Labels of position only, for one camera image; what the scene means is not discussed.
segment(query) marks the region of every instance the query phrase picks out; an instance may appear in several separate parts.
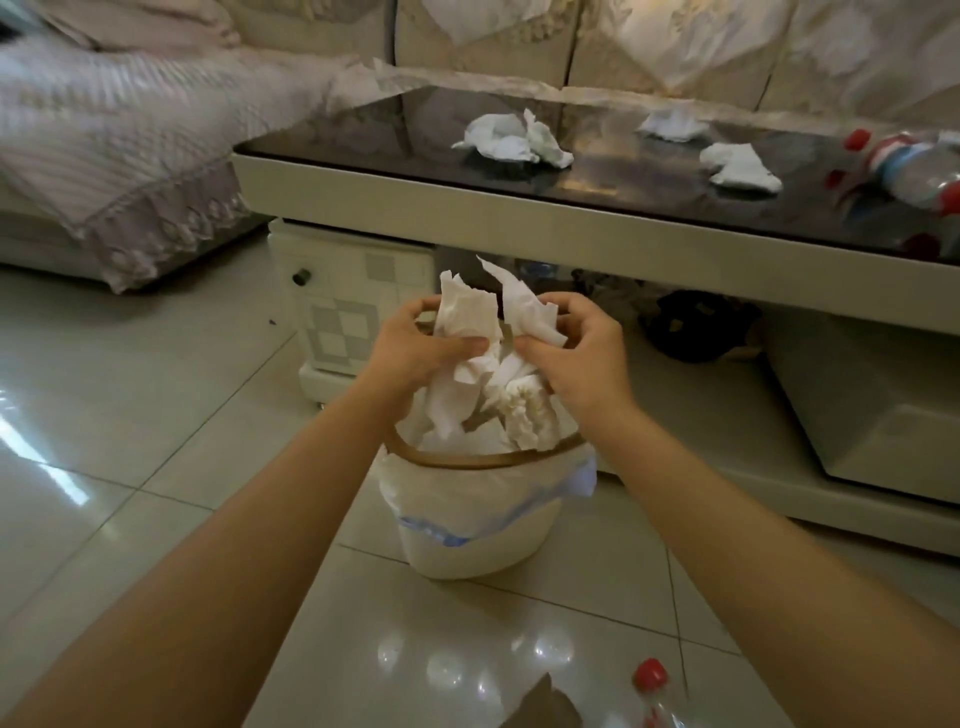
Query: hand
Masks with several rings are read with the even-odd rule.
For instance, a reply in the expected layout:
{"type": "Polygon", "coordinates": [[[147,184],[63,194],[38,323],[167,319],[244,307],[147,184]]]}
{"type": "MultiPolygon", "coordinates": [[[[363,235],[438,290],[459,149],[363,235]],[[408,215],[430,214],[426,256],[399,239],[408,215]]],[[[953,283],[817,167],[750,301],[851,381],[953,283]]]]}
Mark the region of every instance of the hand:
{"type": "Polygon", "coordinates": [[[439,307],[440,296],[411,301],[383,322],[367,368],[357,380],[358,385],[375,389],[397,403],[395,421],[406,416],[410,399],[426,386],[430,377],[444,367],[480,356],[490,345],[482,337],[434,337],[422,333],[417,328],[417,317],[439,307]]]}
{"type": "Polygon", "coordinates": [[[566,334],[566,346],[553,347],[532,336],[519,336],[514,345],[543,372],[585,437],[593,441],[604,422],[614,422],[618,412],[636,408],[623,329],[579,293],[545,293],[540,300],[560,307],[557,329],[566,334]]]}

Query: drawer knob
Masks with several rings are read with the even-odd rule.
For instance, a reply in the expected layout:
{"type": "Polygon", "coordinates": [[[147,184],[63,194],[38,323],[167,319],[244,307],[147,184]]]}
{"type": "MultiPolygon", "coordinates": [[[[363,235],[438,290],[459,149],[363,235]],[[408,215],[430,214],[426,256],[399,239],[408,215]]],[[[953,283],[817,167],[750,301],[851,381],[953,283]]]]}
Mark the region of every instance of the drawer knob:
{"type": "Polygon", "coordinates": [[[313,274],[310,273],[306,268],[300,268],[294,275],[293,280],[301,288],[310,282],[310,279],[313,278],[313,274]]]}

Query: white tissue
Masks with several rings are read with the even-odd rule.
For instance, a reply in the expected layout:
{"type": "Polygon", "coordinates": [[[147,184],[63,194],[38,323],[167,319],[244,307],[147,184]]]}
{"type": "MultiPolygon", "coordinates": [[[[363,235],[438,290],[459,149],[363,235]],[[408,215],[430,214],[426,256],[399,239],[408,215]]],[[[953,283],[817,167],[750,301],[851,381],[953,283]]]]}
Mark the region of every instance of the white tissue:
{"type": "Polygon", "coordinates": [[[721,187],[771,194],[783,189],[783,182],[763,166],[751,144],[711,144],[700,153],[700,166],[716,172],[710,181],[721,187]]]}
{"type": "Polygon", "coordinates": [[[560,442],[560,420],[539,374],[507,382],[497,410],[504,416],[507,437],[520,449],[551,450],[560,442]]]}
{"type": "MultiPolygon", "coordinates": [[[[514,336],[529,334],[561,347],[566,337],[557,331],[559,309],[541,303],[526,283],[480,258],[484,269],[503,285],[504,319],[514,336]]],[[[550,394],[536,368],[510,352],[500,361],[502,333],[496,317],[496,296],[470,288],[460,276],[440,276],[443,298],[434,326],[435,336],[485,336],[491,345],[482,356],[438,372],[426,388],[424,413],[433,429],[422,447],[436,452],[501,451],[510,448],[550,450],[560,442],[560,425],[550,394]],[[493,407],[503,425],[486,423],[465,433],[463,422],[476,408],[481,391],[484,407],[493,407]]]]}
{"type": "Polygon", "coordinates": [[[513,452],[516,446],[507,437],[503,424],[495,417],[472,432],[457,432],[444,440],[431,429],[417,445],[423,452],[451,452],[458,455],[498,455],[513,452]]]}
{"type": "Polygon", "coordinates": [[[702,136],[707,129],[708,124],[697,121],[686,109],[654,111],[636,128],[638,132],[681,143],[702,136]]]}
{"type": "Polygon", "coordinates": [[[499,367],[503,333],[493,293],[471,288],[449,271],[440,274],[440,291],[443,297],[434,336],[483,336],[490,340],[481,356],[438,372],[427,385],[424,411],[438,436],[446,440],[463,433],[463,421],[476,408],[484,378],[499,367]]]}
{"type": "MultiPolygon", "coordinates": [[[[566,343],[566,337],[557,331],[559,308],[555,303],[541,302],[510,271],[483,258],[480,262],[503,286],[503,320],[514,336],[535,336],[555,347],[566,343]]],[[[507,354],[484,387],[484,408],[493,407],[503,416],[507,435],[521,449],[549,450],[560,442],[560,426],[542,378],[531,376],[535,371],[518,353],[507,354]]]]}
{"type": "Polygon", "coordinates": [[[500,161],[545,161],[558,169],[573,163],[573,155],[560,148],[550,128],[529,109],[523,112],[526,128],[511,113],[486,113],[471,121],[464,140],[453,149],[475,149],[484,157],[500,161]]]}

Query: glass tabletop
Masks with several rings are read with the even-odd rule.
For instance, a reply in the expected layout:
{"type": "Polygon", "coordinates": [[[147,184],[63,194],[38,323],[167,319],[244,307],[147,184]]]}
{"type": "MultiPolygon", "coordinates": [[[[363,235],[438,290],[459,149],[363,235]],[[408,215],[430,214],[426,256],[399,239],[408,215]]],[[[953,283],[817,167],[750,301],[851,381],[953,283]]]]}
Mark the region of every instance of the glass tabletop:
{"type": "MultiPolygon", "coordinates": [[[[798,242],[960,262],[960,217],[940,218],[868,184],[827,184],[835,171],[852,173],[859,165],[857,155],[839,139],[713,123],[708,139],[676,144],[638,133],[645,116],[642,110],[428,87],[358,109],[317,114],[237,152],[798,242]],[[570,168],[498,162],[475,151],[450,149],[477,116],[526,108],[573,153],[570,168]],[[753,144],[764,165],[783,181],[780,195],[711,184],[699,157],[714,141],[753,144]]],[[[847,180],[855,177],[849,174],[847,180]]]]}

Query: right hand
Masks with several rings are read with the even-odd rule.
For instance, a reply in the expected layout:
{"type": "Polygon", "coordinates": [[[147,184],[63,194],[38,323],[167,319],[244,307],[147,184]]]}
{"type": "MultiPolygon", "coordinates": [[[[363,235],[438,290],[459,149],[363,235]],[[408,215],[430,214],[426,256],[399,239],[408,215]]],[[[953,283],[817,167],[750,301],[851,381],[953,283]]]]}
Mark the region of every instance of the right hand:
{"type": "Polygon", "coordinates": [[[557,329],[568,337],[566,346],[550,346],[532,336],[518,336],[514,345],[546,376],[581,431],[594,440],[604,422],[636,408],[623,328],[579,293],[545,293],[540,300],[560,307],[557,329]]]}

